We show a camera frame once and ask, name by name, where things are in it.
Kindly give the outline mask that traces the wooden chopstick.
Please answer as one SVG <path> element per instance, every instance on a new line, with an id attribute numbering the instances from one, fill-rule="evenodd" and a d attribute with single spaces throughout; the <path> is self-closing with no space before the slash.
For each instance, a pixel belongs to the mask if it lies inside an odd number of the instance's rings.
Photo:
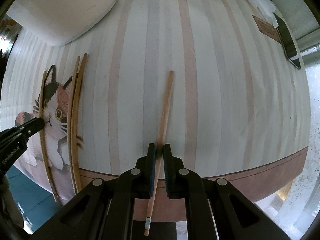
<path id="1" fill-rule="evenodd" d="M 44 85 L 45 85 L 46 75 L 47 75 L 47 72 L 44 71 L 43 76 L 42 76 L 41 90 L 40 90 L 40 97 L 39 97 L 39 117 L 40 118 L 44 118 L 44 115 L 43 115 L 43 93 L 44 93 Z M 45 133 L 44 128 L 40 131 L 40 144 L 41 144 L 41 149 L 42 149 L 42 160 L 43 160 L 43 164 L 44 164 L 44 169 L 46 172 L 46 176 L 47 176 L 47 180 L 48 180 L 50 189 L 52 191 L 53 198 L 56 203 L 60 203 L 60 198 L 57 193 L 57 190 L 56 190 L 56 187 L 54 184 L 54 180 L 53 180 L 53 176 L 52 176 L 52 172 L 51 172 L 51 169 L 49 166 L 49 158 L 48 158 L 48 154 L 47 154 L 47 145 L 46 145 L 46 133 Z"/>
<path id="2" fill-rule="evenodd" d="M 74 193 L 76 194 L 76 187 L 75 187 L 75 179 L 74 179 L 74 172 L 72 167 L 72 107 L 73 107 L 73 99 L 74 99 L 74 92 L 76 86 L 76 76 L 78 74 L 78 67 L 80 63 L 80 57 L 78 56 L 75 62 L 72 80 L 71 80 L 71 90 L 69 94 L 69 101 L 68 101 L 68 113 L 67 113 L 67 144 L 68 144 L 68 157 L 69 157 L 69 169 L 71 173 L 71 181 L 72 181 L 72 188 Z"/>
<path id="3" fill-rule="evenodd" d="M 151 218 L 152 218 L 153 207 L 156 199 L 157 184 L 158 184 L 159 174 L 162 166 L 162 147 L 165 144 L 165 138 L 167 134 L 173 80 L 174 80 L 174 71 L 171 70 L 169 72 L 169 76 L 167 79 L 167 85 L 166 85 L 164 101 L 163 101 L 163 109 L 162 109 L 161 119 L 159 123 L 158 139 L 157 139 L 157 154 L 156 154 L 156 162 L 155 162 L 155 180 L 153 184 L 153 194 L 148 201 L 144 236 L 148 236 L 150 232 Z"/>
<path id="4" fill-rule="evenodd" d="M 87 63 L 88 54 L 84 53 L 81 63 L 78 67 L 78 74 L 76 76 L 76 86 L 72 107 L 72 167 L 74 172 L 76 194 L 81 191 L 81 179 L 79 172 L 79 155 L 78 155 L 78 112 L 80 102 L 80 92 L 82 86 L 82 79 L 84 75 L 85 66 Z"/>

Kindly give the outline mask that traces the blue cabinet door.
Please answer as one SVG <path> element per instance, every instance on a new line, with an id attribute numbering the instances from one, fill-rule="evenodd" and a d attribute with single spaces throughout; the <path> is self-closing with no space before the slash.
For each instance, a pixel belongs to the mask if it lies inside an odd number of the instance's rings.
<path id="1" fill-rule="evenodd" d="M 24 219 L 24 229 L 32 234 L 62 207 L 54 200 L 53 195 L 43 189 L 16 167 L 7 172 L 10 191 Z"/>

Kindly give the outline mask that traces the beige round utensil holder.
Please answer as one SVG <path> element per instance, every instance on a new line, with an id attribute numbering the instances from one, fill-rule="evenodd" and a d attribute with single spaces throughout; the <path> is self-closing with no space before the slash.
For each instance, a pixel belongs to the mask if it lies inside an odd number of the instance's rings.
<path id="1" fill-rule="evenodd" d="M 7 15 L 51 46 L 61 46 L 95 26 L 116 0 L 15 0 Z"/>

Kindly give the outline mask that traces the striped cat table mat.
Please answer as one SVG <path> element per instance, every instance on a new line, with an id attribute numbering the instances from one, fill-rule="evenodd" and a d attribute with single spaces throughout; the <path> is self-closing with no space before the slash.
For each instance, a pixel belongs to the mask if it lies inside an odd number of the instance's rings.
<path id="1" fill-rule="evenodd" d="M 156 142 L 173 71 L 166 136 L 173 155 L 257 202 L 301 174 L 310 135 L 306 73 L 259 30 L 262 21 L 246 0 L 117 0 L 64 46 L 23 29 L 4 75 L 1 129 L 33 111 L 44 73 L 69 89 L 76 59 L 87 54 L 81 182 L 119 176 Z"/>

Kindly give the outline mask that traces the black smartphone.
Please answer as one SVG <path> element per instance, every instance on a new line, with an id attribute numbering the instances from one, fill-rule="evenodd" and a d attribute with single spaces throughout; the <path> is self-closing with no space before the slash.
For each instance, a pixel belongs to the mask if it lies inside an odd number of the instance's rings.
<path id="1" fill-rule="evenodd" d="M 301 70 L 301 64 L 299 61 L 297 49 L 293 42 L 293 38 L 290 34 L 290 31 L 286 23 L 277 14 L 273 14 L 278 23 L 277 31 L 280 36 L 280 41 L 283 46 L 285 56 L 291 64 L 293 64 L 298 70 Z"/>

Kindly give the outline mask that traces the brown small card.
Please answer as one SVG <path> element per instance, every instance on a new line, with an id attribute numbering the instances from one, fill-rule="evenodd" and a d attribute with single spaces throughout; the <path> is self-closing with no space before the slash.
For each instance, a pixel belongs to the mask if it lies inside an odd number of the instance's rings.
<path id="1" fill-rule="evenodd" d="M 278 31 L 273 25 L 271 25 L 268 22 L 265 22 L 264 20 L 258 18 L 257 16 L 253 15 L 253 18 L 254 18 L 254 20 L 258 26 L 258 29 L 261 33 L 265 34 L 266 36 L 274 39 L 275 41 L 277 41 L 279 43 L 281 42 Z"/>

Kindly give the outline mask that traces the white crumpled tissue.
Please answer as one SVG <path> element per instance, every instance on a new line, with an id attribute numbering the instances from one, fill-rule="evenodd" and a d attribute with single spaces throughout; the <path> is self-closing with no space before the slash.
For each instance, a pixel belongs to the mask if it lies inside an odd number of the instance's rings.
<path id="1" fill-rule="evenodd" d="M 257 10 L 261 12 L 264 19 L 274 28 L 278 27 L 277 19 L 274 15 L 276 6 L 270 0 L 248 0 L 249 3 Z"/>

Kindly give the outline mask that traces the fruit cartoon wall sticker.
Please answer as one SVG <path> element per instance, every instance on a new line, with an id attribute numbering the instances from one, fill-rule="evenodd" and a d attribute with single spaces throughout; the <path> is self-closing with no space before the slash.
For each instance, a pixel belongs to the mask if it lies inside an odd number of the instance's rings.
<path id="1" fill-rule="evenodd" d="M 7 35 L 14 29 L 17 22 L 12 18 L 5 18 L 1 20 L 1 41 L 7 39 Z"/>

